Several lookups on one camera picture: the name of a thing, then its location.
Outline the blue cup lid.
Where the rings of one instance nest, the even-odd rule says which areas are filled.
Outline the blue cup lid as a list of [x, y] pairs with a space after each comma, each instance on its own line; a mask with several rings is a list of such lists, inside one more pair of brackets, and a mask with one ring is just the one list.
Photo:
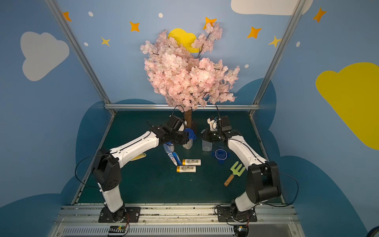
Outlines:
[[196, 140], [197, 137], [191, 128], [186, 128], [184, 132], [188, 134], [188, 139]]
[[217, 149], [212, 152], [212, 156], [215, 157], [219, 164], [224, 164], [230, 154], [224, 149]]

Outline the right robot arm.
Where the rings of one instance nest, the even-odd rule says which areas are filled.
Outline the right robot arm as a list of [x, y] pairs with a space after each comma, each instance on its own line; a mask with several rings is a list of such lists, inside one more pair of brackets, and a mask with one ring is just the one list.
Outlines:
[[223, 142], [237, 155], [247, 171], [245, 192], [234, 199], [237, 211], [248, 211], [259, 203], [280, 197], [278, 165], [254, 151], [242, 134], [232, 129], [228, 116], [212, 116], [207, 123], [209, 127], [202, 132], [202, 139], [210, 143]]

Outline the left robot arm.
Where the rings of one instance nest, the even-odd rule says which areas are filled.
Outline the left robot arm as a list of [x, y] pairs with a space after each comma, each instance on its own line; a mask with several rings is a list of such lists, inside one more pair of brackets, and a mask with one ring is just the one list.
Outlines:
[[184, 145], [189, 141], [187, 122], [171, 115], [167, 123], [152, 126], [136, 139], [110, 150], [101, 149], [92, 166], [94, 176], [105, 201], [107, 211], [121, 217], [125, 210], [119, 185], [121, 169], [138, 155], [166, 143]]

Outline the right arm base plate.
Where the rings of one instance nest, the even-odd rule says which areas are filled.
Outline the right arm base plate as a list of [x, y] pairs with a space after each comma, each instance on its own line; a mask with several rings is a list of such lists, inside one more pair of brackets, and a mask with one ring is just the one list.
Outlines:
[[247, 211], [239, 211], [235, 206], [221, 206], [216, 205], [214, 208], [215, 214], [218, 217], [219, 222], [257, 222], [257, 215], [255, 209], [249, 209]]

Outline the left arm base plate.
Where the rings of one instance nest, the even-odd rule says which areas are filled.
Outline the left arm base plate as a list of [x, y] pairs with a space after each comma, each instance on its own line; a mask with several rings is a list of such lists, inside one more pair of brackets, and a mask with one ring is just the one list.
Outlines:
[[111, 212], [106, 206], [102, 208], [98, 219], [99, 223], [137, 223], [140, 216], [140, 207], [122, 206], [116, 212]]

